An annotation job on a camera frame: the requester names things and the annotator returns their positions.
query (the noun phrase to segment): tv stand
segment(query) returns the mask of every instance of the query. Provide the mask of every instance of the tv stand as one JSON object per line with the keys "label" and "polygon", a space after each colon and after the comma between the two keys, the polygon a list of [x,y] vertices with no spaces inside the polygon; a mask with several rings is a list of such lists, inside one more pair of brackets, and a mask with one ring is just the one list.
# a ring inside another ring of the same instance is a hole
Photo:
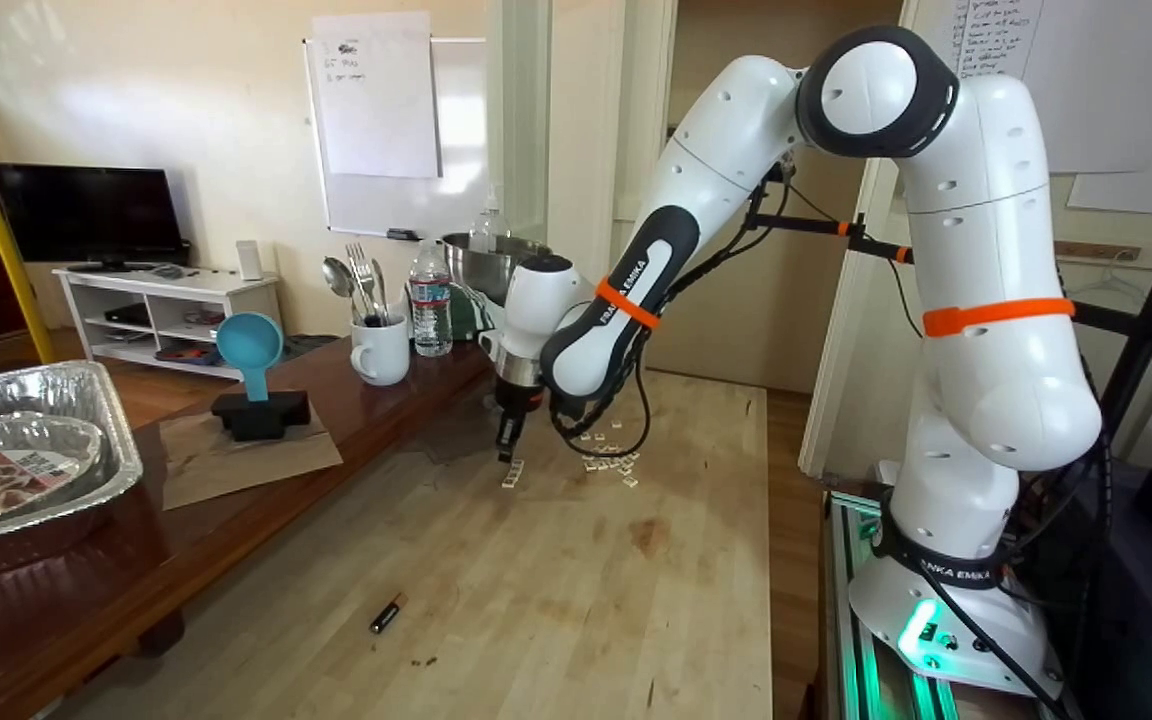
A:
{"label": "tv stand", "polygon": [[71,328],[91,361],[152,364],[197,376],[239,379],[222,364],[217,324],[234,312],[265,312],[281,324],[281,282],[243,282],[239,274],[156,275],[146,268],[55,268]]}

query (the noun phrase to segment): television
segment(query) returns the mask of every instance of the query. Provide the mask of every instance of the television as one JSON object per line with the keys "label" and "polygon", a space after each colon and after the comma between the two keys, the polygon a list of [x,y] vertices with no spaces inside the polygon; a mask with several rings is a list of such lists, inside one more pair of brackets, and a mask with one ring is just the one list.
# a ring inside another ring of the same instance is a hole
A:
{"label": "television", "polygon": [[0,202],[24,259],[189,263],[160,170],[0,164]]}

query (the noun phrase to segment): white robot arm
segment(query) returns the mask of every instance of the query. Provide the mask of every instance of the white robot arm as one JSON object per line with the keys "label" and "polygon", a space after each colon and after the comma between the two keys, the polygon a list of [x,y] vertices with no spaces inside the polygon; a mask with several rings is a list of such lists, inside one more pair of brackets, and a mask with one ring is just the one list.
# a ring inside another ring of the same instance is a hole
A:
{"label": "white robot arm", "polygon": [[[1040,611],[1017,599],[998,569],[1017,474],[1073,466],[1099,436],[1053,259],[1043,137],[1020,80],[956,80],[906,29],[844,37],[805,75],[745,55],[704,89],[668,139],[643,220],[596,301],[565,324],[577,303],[565,295],[565,312],[549,312],[551,337],[521,355],[521,386],[502,372],[506,388],[528,397],[506,412],[518,423],[495,436],[502,458],[507,460],[535,388],[577,417],[618,397],[684,263],[799,137],[836,157],[902,164],[929,310],[884,549],[855,578],[852,611],[915,674],[1055,698]],[[551,284],[523,268],[507,310],[544,303]],[[945,611],[938,634],[909,643],[909,625],[929,625],[929,611],[915,611],[926,599]]]}

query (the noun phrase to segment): cup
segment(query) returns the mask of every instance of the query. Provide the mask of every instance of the cup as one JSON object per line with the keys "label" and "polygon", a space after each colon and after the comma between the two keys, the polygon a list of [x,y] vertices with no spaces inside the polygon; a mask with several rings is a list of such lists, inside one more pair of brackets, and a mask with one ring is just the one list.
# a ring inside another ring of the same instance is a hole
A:
{"label": "cup", "polygon": [[352,324],[349,364],[363,386],[402,386],[412,367],[409,320],[404,315],[363,315]]}

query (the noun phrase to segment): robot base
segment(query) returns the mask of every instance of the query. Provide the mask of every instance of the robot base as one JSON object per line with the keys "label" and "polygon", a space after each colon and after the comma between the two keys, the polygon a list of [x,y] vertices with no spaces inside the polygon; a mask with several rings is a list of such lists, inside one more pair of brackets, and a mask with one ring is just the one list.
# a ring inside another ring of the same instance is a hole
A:
{"label": "robot base", "polygon": [[[1043,698],[1061,698],[1061,667],[1047,652],[1043,622],[1020,589],[945,591],[1043,689]],[[894,557],[874,557],[855,571],[848,603],[855,622],[913,674],[1032,698],[1032,689],[941,599],[941,591]]]}

